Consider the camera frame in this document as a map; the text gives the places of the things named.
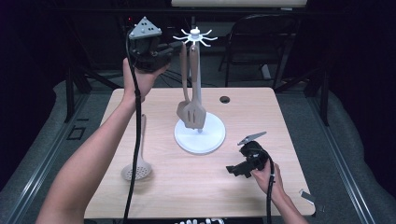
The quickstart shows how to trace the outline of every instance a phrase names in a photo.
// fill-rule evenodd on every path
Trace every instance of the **white stand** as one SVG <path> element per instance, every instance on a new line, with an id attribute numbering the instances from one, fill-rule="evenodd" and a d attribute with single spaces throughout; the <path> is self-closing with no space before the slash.
<path id="1" fill-rule="evenodd" d="M 175 138 L 184 150 L 192 154 L 205 155 L 221 146 L 225 138 L 225 126 L 218 117 L 206 112 L 202 130 L 186 128 L 180 119 L 175 127 Z"/>

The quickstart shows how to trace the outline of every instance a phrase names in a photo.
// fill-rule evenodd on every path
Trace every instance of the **kitchen utensil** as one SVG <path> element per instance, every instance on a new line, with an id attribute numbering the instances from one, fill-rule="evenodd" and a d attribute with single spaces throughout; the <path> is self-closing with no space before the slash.
<path id="1" fill-rule="evenodd" d="M 141 132 L 141 138 L 140 138 L 140 146 L 139 146 L 139 152 L 137 154 L 137 164 L 136 164 L 136 176 L 135 180 L 142 179 L 146 176 L 149 175 L 151 172 L 151 165 L 144 161 L 142 158 L 142 146 L 143 146 L 143 136 L 144 132 L 146 130 L 146 115 L 142 115 L 142 132 Z M 129 164 L 125 166 L 122 171 L 121 175 L 124 179 L 126 180 L 131 180 L 132 179 L 132 170 L 133 170 L 133 164 Z"/>
<path id="2" fill-rule="evenodd" d="M 201 88 L 198 88 L 198 63 L 199 48 L 195 45 L 190 47 L 190 68 L 192 81 L 192 100 L 183 109 L 183 120 L 186 128 L 203 129 L 205 125 L 206 110 L 201 105 L 199 94 Z"/>
<path id="3" fill-rule="evenodd" d="M 186 44 L 183 43 L 180 52 L 180 69 L 181 69 L 181 83 L 183 86 L 184 101 L 180 102 L 177 106 L 177 115 L 183 120 L 183 109 L 190 103 L 189 93 L 187 92 L 187 50 Z"/>

